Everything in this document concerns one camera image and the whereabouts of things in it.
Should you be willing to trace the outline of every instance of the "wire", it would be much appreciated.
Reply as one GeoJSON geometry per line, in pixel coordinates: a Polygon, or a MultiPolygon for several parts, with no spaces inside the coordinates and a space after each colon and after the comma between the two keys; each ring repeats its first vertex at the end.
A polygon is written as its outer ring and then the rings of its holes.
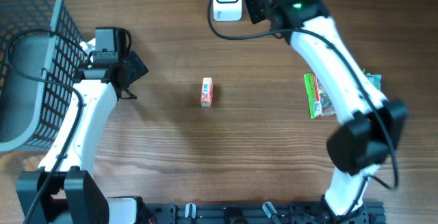
{"type": "Polygon", "coordinates": [[[355,208],[355,206],[359,203],[359,200],[361,198],[363,189],[365,189],[365,185],[368,181],[368,177],[369,176],[364,176],[363,177],[363,181],[361,183],[361,187],[360,190],[357,191],[356,193],[356,197],[355,200],[353,200],[353,203],[351,204],[351,206],[347,209],[347,211],[345,212],[345,214],[342,215],[342,217],[336,222],[336,223],[343,223],[344,221],[347,221],[347,217],[351,214],[351,212],[353,211],[353,209],[355,208]]]}
{"type": "Polygon", "coordinates": [[[132,94],[131,91],[128,90],[128,88],[124,88],[123,91],[125,91],[129,97],[120,97],[120,99],[124,99],[124,100],[136,100],[138,97],[134,94],[132,94]]]}
{"type": "Polygon", "coordinates": [[[265,33],[260,33],[260,34],[253,34],[253,35],[249,35],[249,36],[225,36],[222,35],[221,33],[219,33],[218,31],[216,31],[216,29],[214,28],[212,22],[211,22],[211,5],[213,3],[213,0],[209,0],[208,3],[208,7],[207,7],[207,20],[208,20],[208,24],[210,26],[211,31],[217,35],[220,38],[226,39],[226,40],[247,40],[247,39],[254,39],[254,38],[261,38],[264,36],[271,36],[271,35],[275,35],[278,33],[292,33],[292,32],[299,32],[299,33],[304,33],[310,36],[313,36],[319,40],[321,40],[322,42],[324,42],[331,50],[333,50],[335,52],[335,54],[339,57],[339,59],[342,61],[342,63],[344,63],[344,66],[347,68],[347,70],[350,72],[352,78],[354,79],[354,81],[356,82],[357,88],[359,89],[359,91],[361,92],[361,94],[363,95],[363,98],[365,99],[366,103],[369,105],[369,107],[371,108],[371,111],[373,113],[373,115],[375,116],[375,119],[377,120],[377,123],[379,125],[379,127],[381,128],[383,137],[386,140],[386,143],[388,144],[389,147],[389,154],[391,156],[391,161],[392,161],[392,168],[394,170],[394,186],[391,187],[388,184],[386,184],[383,180],[379,179],[376,176],[373,175],[366,175],[364,182],[363,182],[363,187],[362,189],[359,191],[357,198],[353,201],[352,205],[349,207],[349,212],[351,212],[354,207],[357,205],[357,202],[361,196],[361,193],[363,192],[363,189],[365,188],[365,183],[367,182],[368,178],[372,178],[375,179],[379,184],[381,184],[383,187],[385,187],[386,189],[389,190],[395,190],[398,187],[398,182],[399,182],[399,175],[398,175],[398,165],[397,165],[397,158],[396,158],[396,152],[394,149],[394,144],[392,142],[391,136],[389,135],[389,132],[387,131],[385,124],[382,120],[382,118],[380,117],[380,115],[378,114],[377,108],[374,106],[374,104],[372,103],[370,97],[368,96],[368,93],[365,91],[365,88],[363,87],[361,81],[359,80],[359,77],[357,77],[355,71],[353,70],[353,68],[351,67],[351,65],[348,63],[347,59],[342,55],[342,53],[337,49],[337,47],[331,43],[329,40],[327,40],[325,37],[315,33],[315,32],[311,32],[309,30],[306,29],[300,29],[300,28],[293,28],[293,29],[278,29],[278,30],[272,30],[269,32],[265,32],[265,33]]]}
{"type": "Polygon", "coordinates": [[[19,71],[11,62],[10,60],[10,49],[12,47],[12,45],[14,44],[14,42],[16,40],[18,40],[21,36],[24,36],[26,34],[30,34],[30,33],[36,33],[36,32],[44,32],[44,33],[48,33],[50,34],[50,36],[59,36],[62,40],[65,40],[66,42],[69,42],[72,46],[76,47],[77,49],[81,50],[82,52],[85,53],[85,55],[87,54],[84,50],[82,50],[82,48],[76,44],[76,42],[73,42],[72,40],[68,39],[67,37],[61,35],[58,32],[53,32],[51,30],[47,30],[47,29],[29,29],[26,31],[23,31],[17,35],[15,35],[14,37],[11,38],[11,40],[9,41],[8,45],[6,46],[6,60],[9,64],[9,67],[18,75],[20,75],[21,77],[36,81],[36,82],[42,82],[45,84],[53,84],[53,85],[57,85],[57,86],[61,86],[73,93],[75,93],[75,95],[77,96],[77,100],[78,100],[78,106],[77,106],[77,114],[75,117],[75,121],[73,122],[73,126],[70,130],[70,132],[68,133],[66,142],[64,143],[64,145],[61,148],[61,151],[59,153],[59,155],[57,156],[57,159],[55,161],[55,164],[53,165],[52,169],[50,170],[50,173],[47,175],[47,178],[44,180],[44,182],[42,183],[40,190],[36,193],[35,199],[32,202],[29,211],[26,214],[25,220],[23,221],[23,223],[29,223],[32,214],[34,213],[34,210],[36,208],[36,206],[38,205],[39,200],[41,199],[42,195],[47,191],[47,189],[49,188],[49,184],[50,184],[50,179],[53,177],[53,175],[56,172],[56,169],[58,168],[58,166],[61,164],[61,161],[64,159],[64,155],[66,153],[66,150],[70,144],[70,141],[73,137],[73,135],[76,132],[77,129],[77,125],[79,123],[79,120],[81,118],[81,114],[82,114],[82,109],[83,109],[83,99],[81,96],[81,93],[79,93],[79,91],[77,91],[76,89],[74,89],[73,87],[67,85],[67,84],[63,84],[63,83],[59,83],[59,82],[55,82],[55,81],[51,81],[51,80],[46,80],[46,79],[41,79],[39,77],[32,77],[30,75],[27,75],[21,71],[19,71]]]}
{"type": "Polygon", "coordinates": [[[129,32],[129,30],[126,29],[125,33],[129,39],[129,44],[128,44],[128,47],[126,48],[126,52],[127,52],[127,54],[129,54],[129,51],[131,50],[132,37],[131,37],[131,33],[129,32]]]}
{"type": "Polygon", "coordinates": [[[87,56],[87,61],[88,61],[89,64],[92,64],[92,62],[91,62],[91,57],[93,56],[93,53],[94,53],[94,52],[96,52],[96,51],[95,51],[95,50],[91,51],[91,52],[88,54],[88,56],[87,56]]]}
{"type": "Polygon", "coordinates": [[[282,36],[282,35],[277,36],[276,34],[273,34],[272,36],[274,36],[274,37],[277,38],[277,39],[283,39],[283,36],[282,36]]]}

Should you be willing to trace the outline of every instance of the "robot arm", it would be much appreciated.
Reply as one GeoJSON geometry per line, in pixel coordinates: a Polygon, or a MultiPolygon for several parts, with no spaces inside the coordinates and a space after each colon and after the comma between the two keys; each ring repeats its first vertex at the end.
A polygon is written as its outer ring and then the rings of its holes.
{"type": "Polygon", "coordinates": [[[82,110],[77,126],[78,96],[72,95],[55,142],[42,159],[38,171],[22,172],[17,195],[28,223],[136,223],[144,217],[141,197],[106,199],[92,178],[94,159],[108,116],[119,99],[135,99],[127,89],[148,72],[135,51],[127,46],[128,31],[122,28],[96,29],[96,47],[89,61],[80,64],[73,88],[81,95],[82,110]],[[131,97],[122,98],[122,91],[131,97]],[[70,131],[75,131],[68,140],[70,131]],[[59,166],[55,163],[62,157],[59,166]],[[49,187],[42,189],[42,183],[49,187]],[[63,189],[65,199],[53,199],[63,189]]]}
{"type": "Polygon", "coordinates": [[[342,126],[327,143],[335,171],[324,200],[332,220],[345,220],[348,218],[345,215],[362,206],[368,177],[377,172],[389,154],[385,139],[381,134],[377,135],[380,132],[372,109],[347,64],[361,82],[374,107],[388,121],[386,129],[390,131],[395,146],[407,115],[406,108],[400,102],[389,104],[384,94],[365,77],[343,44],[335,21],[321,0],[245,2],[253,23],[268,19],[271,30],[300,28],[316,33],[331,42],[346,59],[346,62],[342,62],[332,48],[315,36],[300,32],[281,33],[281,37],[306,60],[322,83],[342,126]]]}

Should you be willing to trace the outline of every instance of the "metal clamp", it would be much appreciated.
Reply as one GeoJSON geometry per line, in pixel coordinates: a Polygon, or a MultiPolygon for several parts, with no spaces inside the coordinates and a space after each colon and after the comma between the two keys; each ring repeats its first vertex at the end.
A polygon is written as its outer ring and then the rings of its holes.
{"type": "Polygon", "coordinates": [[[261,208],[266,213],[266,216],[268,216],[268,218],[271,219],[274,224],[281,224],[280,219],[276,215],[276,209],[271,202],[265,202],[261,208]]]}
{"type": "Polygon", "coordinates": [[[196,219],[196,205],[194,203],[188,203],[185,205],[185,218],[189,219],[192,224],[196,219]]]}

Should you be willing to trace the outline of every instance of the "green light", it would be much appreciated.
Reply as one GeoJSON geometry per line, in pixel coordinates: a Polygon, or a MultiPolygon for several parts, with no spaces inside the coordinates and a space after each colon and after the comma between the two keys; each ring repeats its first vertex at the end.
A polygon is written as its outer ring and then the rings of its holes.
{"type": "Polygon", "coordinates": [[[294,8],[296,9],[301,9],[302,4],[301,3],[295,3],[294,5],[292,5],[294,8]]]}

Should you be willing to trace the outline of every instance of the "black mesh basket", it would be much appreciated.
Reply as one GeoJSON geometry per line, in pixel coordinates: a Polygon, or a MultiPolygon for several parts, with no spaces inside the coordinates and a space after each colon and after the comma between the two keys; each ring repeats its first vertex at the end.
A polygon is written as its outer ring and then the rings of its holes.
{"type": "MultiPolygon", "coordinates": [[[[8,71],[8,41],[32,28],[82,41],[64,0],[0,0],[0,151],[49,150],[70,103],[71,92],[64,88],[8,71]]],[[[11,52],[12,63],[22,72],[69,85],[79,63],[86,60],[80,50],[46,34],[23,36],[11,52]]]]}

